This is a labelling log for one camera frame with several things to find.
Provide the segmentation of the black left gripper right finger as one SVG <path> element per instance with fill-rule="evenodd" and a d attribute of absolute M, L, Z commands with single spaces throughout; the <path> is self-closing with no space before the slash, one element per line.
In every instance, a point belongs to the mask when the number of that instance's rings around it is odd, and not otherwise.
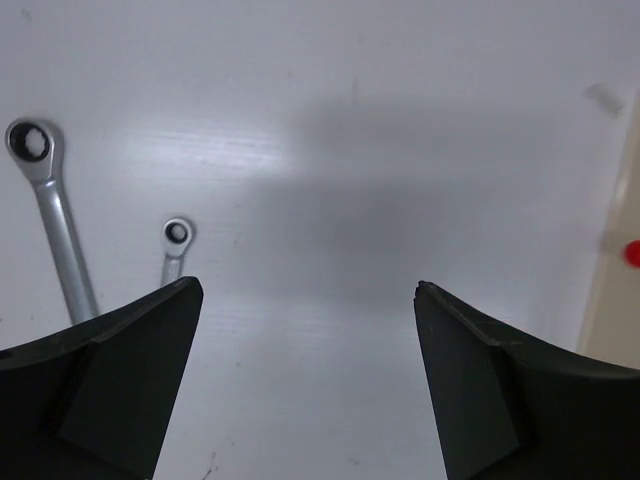
<path fill-rule="evenodd" d="M 635 479 L 639 373 L 554 346 L 430 282 L 414 311 L 451 479 Z"/>

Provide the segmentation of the red drawer knob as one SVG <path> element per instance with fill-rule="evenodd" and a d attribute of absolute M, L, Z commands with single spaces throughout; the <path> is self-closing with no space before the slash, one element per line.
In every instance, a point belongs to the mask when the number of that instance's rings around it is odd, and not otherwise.
<path fill-rule="evenodd" d="M 621 257 L 624 263 L 631 268 L 640 268 L 640 240 L 632 240 L 621 249 Z"/>

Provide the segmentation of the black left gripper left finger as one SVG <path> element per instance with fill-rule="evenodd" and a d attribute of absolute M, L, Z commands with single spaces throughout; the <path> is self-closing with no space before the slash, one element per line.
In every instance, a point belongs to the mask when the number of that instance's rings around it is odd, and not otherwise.
<path fill-rule="evenodd" d="M 3 350 L 2 478 L 152 478 L 203 298 L 183 277 Z"/>

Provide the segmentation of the silver ratchet wrench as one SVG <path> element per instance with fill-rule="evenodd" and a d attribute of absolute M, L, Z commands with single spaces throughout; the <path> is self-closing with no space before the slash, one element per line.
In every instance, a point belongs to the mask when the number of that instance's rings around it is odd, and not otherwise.
<path fill-rule="evenodd" d="M 194 224 L 185 217 L 172 217 L 162 228 L 164 260 L 160 286 L 168 285 L 182 276 L 184 260 L 195 238 Z"/>

